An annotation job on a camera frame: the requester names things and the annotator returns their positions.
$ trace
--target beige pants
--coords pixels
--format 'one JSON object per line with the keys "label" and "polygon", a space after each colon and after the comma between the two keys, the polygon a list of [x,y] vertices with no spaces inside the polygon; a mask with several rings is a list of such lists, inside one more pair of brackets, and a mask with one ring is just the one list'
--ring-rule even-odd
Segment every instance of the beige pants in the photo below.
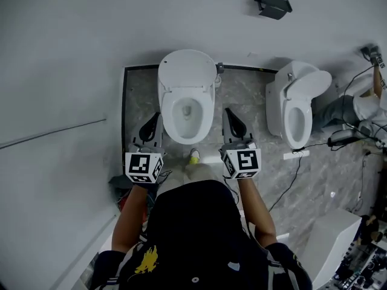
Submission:
{"label": "beige pants", "polygon": [[186,165],[184,182],[181,179],[177,179],[176,176],[178,173],[172,172],[168,179],[160,186],[157,191],[157,196],[160,194],[172,190],[174,188],[180,187],[183,183],[188,184],[190,182],[206,181],[208,179],[214,179],[216,181],[222,181],[215,174],[211,166],[208,164],[198,163],[198,164],[188,164]]}

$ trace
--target toilet bowl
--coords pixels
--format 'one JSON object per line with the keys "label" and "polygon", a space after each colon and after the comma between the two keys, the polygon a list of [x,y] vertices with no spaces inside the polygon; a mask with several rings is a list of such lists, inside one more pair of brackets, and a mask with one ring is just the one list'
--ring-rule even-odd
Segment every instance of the toilet bowl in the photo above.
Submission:
{"label": "toilet bowl", "polygon": [[331,85],[332,77],[305,62],[292,61],[266,86],[266,119],[271,134],[293,149],[304,147],[312,128],[312,98]]}
{"label": "toilet bowl", "polygon": [[215,104],[215,62],[195,50],[168,54],[158,67],[158,102],[174,141],[195,144],[210,131]]}

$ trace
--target wall-mounted dispenser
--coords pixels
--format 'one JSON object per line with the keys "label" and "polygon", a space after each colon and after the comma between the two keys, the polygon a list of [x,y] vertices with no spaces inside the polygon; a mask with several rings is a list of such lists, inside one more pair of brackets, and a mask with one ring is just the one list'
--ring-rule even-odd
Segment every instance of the wall-mounted dispenser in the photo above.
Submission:
{"label": "wall-mounted dispenser", "polygon": [[293,9],[289,0],[254,0],[258,3],[259,15],[274,19],[281,19]]}

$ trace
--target person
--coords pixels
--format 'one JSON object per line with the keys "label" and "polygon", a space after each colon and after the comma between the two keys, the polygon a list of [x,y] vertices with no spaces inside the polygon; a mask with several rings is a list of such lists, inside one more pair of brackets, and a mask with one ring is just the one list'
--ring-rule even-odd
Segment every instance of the person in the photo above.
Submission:
{"label": "person", "polygon": [[273,219],[251,178],[238,180],[246,221],[255,225],[249,236],[230,190],[200,163],[197,149],[186,172],[192,182],[157,196],[145,243],[139,243],[143,207],[154,186],[133,186],[112,250],[96,260],[91,289],[312,289],[296,255],[277,242]]}
{"label": "person", "polygon": [[387,132],[381,127],[387,125],[387,112],[379,107],[382,96],[380,85],[381,75],[378,64],[374,67],[374,94],[369,96],[342,95],[321,109],[312,122],[312,132],[319,132],[322,128],[345,122],[357,126],[362,120],[371,120],[372,132],[375,137],[384,139]]}
{"label": "person", "polygon": [[359,229],[354,238],[356,245],[368,245],[371,242],[380,242],[383,237],[383,233],[379,232],[379,222],[375,215],[371,217],[367,215],[362,216]]}

